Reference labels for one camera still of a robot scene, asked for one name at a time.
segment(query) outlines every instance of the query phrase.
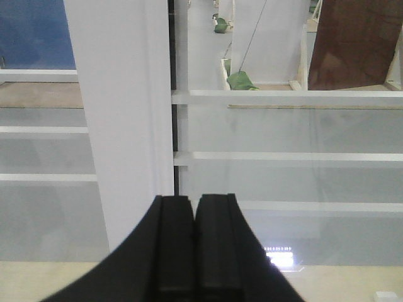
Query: wire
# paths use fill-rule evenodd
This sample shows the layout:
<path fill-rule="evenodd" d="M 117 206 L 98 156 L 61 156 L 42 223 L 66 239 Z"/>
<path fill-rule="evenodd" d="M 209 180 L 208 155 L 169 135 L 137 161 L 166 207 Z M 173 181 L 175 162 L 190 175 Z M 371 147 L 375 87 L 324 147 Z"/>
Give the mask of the wire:
<path fill-rule="evenodd" d="M 267 0 L 264 0 L 264 4 L 263 4 L 262 10 L 261 10 L 261 12 L 260 12 L 258 22 L 256 22 L 256 26 L 254 27 L 254 30 L 253 30 L 253 34 L 252 34 L 251 40 L 249 41 L 249 45 L 247 46 L 247 49 L 246 49 L 246 52 L 245 52 L 245 56 L 244 56 L 244 58 L 243 58 L 243 60 L 242 60 L 241 66 L 239 67 L 239 71 L 238 71 L 238 73 L 240 73 L 240 72 L 241 72 L 242 66 L 244 65 L 246 55 L 247 55 L 247 53 L 248 53 L 248 51 L 249 51 L 249 47 L 251 46 L 251 43 L 252 43 L 252 40 L 253 40 L 254 34 L 256 33 L 256 29 L 258 28 L 258 25 L 259 25 L 259 22 L 260 22 L 260 18 L 262 17 L 262 14 L 263 14 L 264 8 L 266 7 L 266 3 L 267 3 Z"/>
<path fill-rule="evenodd" d="M 226 59 L 226 58 L 227 58 L 227 53 L 228 53 L 229 49 L 231 48 L 231 45 L 232 45 L 232 40 L 231 40 L 231 42 L 229 42 L 229 44 L 228 44 L 227 50 L 225 51 L 225 54 L 224 54 L 224 56 L 222 57 L 223 59 Z"/>

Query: white horizontal bar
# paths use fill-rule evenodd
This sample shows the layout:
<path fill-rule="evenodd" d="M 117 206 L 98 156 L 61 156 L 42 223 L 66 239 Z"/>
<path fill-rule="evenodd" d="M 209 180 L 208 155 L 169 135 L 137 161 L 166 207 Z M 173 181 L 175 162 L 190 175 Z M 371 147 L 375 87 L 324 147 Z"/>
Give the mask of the white horizontal bar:
<path fill-rule="evenodd" d="M 88 128 L 63 126 L 0 126 L 0 133 L 88 133 Z"/>
<path fill-rule="evenodd" d="M 0 82 L 78 82 L 77 70 L 0 69 Z"/>
<path fill-rule="evenodd" d="M 238 204 L 242 210 L 403 213 L 403 203 L 310 203 L 302 201 L 238 201 Z"/>
<path fill-rule="evenodd" d="M 173 104 L 284 109 L 403 109 L 401 91 L 176 91 Z"/>
<path fill-rule="evenodd" d="M 96 174 L 0 174 L 0 181 L 96 182 Z"/>
<path fill-rule="evenodd" d="M 269 166 L 312 167 L 403 167 L 403 154 L 366 153 L 292 153 L 292 152 L 175 152 L 176 166 L 190 165 L 194 160 L 243 160 L 267 162 Z"/>

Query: white wall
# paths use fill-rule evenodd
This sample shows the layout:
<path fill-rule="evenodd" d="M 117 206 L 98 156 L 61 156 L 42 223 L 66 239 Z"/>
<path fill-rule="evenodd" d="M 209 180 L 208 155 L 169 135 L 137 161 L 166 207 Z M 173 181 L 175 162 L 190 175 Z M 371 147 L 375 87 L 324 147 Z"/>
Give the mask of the white wall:
<path fill-rule="evenodd" d="M 288 84 L 297 76 L 302 26 L 309 0 L 268 0 L 242 70 L 253 82 Z M 264 0 L 237 0 L 234 15 L 231 70 L 242 64 Z"/>
<path fill-rule="evenodd" d="M 232 0 L 220 0 L 219 4 L 219 17 L 226 21 L 233 20 L 234 8 L 232 7 Z"/>
<path fill-rule="evenodd" d="M 65 8 L 114 249 L 154 195 L 173 193 L 167 3 L 65 0 Z"/>

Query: beige floor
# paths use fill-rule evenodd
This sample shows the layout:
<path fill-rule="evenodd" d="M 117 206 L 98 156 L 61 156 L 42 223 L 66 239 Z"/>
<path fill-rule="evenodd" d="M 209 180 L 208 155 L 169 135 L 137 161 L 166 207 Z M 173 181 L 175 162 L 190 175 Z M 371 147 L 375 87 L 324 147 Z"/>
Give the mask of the beige floor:
<path fill-rule="evenodd" d="M 317 24 L 314 20 L 308 19 L 307 22 L 307 31 L 309 33 L 316 33 L 317 32 Z"/>
<path fill-rule="evenodd" d="M 0 108 L 82 108 L 78 83 L 12 83 L 0 85 Z"/>
<path fill-rule="evenodd" d="M 95 265 L 0 262 L 0 301 L 39 301 Z M 403 267 L 306 266 L 301 272 L 284 274 L 306 302 L 372 302 L 376 291 L 394 291 L 403 297 Z"/>
<path fill-rule="evenodd" d="M 94 262 L 0 262 L 0 301 L 37 302 L 92 269 Z"/>

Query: brown board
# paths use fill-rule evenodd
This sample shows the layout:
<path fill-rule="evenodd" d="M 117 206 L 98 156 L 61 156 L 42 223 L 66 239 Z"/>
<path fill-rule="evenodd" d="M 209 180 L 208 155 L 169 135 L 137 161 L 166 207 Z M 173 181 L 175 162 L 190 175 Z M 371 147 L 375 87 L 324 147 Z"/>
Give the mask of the brown board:
<path fill-rule="evenodd" d="M 402 23 L 403 0 L 323 0 L 309 90 L 383 84 Z"/>

